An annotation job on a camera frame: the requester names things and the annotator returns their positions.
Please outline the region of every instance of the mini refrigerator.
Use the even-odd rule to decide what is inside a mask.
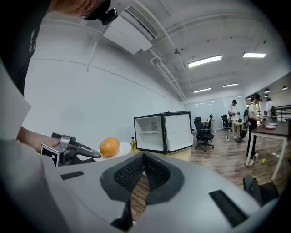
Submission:
[[[167,154],[193,145],[189,111],[164,112],[133,119],[137,149]]]

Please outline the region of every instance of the yellow bottle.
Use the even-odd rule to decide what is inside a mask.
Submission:
[[[131,150],[135,151],[136,150],[136,143],[135,143],[135,138],[134,137],[131,138],[130,144],[131,144]]]

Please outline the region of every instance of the orange fruit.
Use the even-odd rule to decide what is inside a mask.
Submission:
[[[120,144],[116,137],[108,137],[99,145],[100,153],[104,157],[112,157],[119,152]]]

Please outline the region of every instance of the person wearing white shirt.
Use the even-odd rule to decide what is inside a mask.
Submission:
[[[267,98],[266,99],[266,111],[267,111],[267,116],[268,116],[268,123],[271,122],[271,117],[272,117],[272,113],[271,113],[271,108],[272,108],[273,104],[271,101],[271,98]]]
[[[233,138],[236,139],[236,125],[233,124],[233,122],[238,122],[238,110],[237,110],[237,106],[236,106],[236,100],[232,101],[232,105],[229,108],[228,114],[231,115],[231,122],[232,122],[232,134],[233,134]],[[240,128],[237,128],[237,132],[238,132],[238,137],[240,135]]]
[[[258,121],[261,122],[261,119],[257,116],[257,109],[256,104],[260,101],[261,97],[258,93],[254,93],[251,95],[251,104],[249,109],[249,141],[247,144],[247,151],[246,156],[249,153],[250,149],[250,143],[251,143],[251,130],[255,129],[257,127]],[[256,145],[256,136],[254,136],[254,142],[253,147],[251,149],[251,159],[255,156],[258,157],[258,154],[255,153],[255,145]],[[249,166],[252,166],[254,164],[254,160],[251,160]]]

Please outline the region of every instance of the pink plate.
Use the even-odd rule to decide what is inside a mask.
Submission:
[[[265,126],[265,128],[266,129],[276,129],[276,126],[270,126],[270,125],[268,125],[268,126]]]

